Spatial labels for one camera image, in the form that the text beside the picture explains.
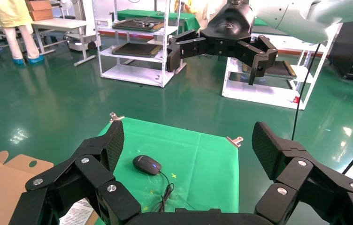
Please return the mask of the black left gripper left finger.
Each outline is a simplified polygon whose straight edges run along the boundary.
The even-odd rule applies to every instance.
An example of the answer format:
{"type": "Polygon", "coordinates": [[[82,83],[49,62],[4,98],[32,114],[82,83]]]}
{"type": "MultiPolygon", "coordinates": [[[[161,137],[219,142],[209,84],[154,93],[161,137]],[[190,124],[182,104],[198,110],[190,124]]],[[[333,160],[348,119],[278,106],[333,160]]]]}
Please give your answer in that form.
{"type": "Polygon", "coordinates": [[[57,225],[74,203],[86,199],[107,225],[124,225],[141,213],[139,202],[114,176],[124,144],[123,123],[85,139],[64,162],[25,184],[12,225],[57,225]]]}

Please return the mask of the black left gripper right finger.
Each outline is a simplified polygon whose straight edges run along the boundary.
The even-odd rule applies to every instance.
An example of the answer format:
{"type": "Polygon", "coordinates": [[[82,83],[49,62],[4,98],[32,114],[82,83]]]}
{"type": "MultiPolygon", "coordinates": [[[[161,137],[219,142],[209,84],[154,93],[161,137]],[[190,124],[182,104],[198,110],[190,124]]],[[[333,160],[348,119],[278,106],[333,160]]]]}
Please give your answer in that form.
{"type": "Polygon", "coordinates": [[[278,137],[256,122],[253,150],[273,184],[255,206],[255,214],[284,225],[303,202],[331,225],[353,225],[353,179],[321,164],[296,141],[278,137]]]}

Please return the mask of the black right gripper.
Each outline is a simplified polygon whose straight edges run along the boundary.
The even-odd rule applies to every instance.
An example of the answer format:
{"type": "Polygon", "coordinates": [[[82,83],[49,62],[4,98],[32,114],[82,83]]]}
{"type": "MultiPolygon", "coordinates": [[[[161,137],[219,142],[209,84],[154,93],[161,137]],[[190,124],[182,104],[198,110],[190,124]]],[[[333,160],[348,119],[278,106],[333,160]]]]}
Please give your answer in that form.
{"type": "Polygon", "coordinates": [[[251,68],[249,85],[274,66],[278,50],[264,35],[251,40],[255,15],[248,2],[225,4],[200,32],[188,30],[169,39],[166,68],[173,72],[181,59],[202,54],[235,57],[251,68]]]}

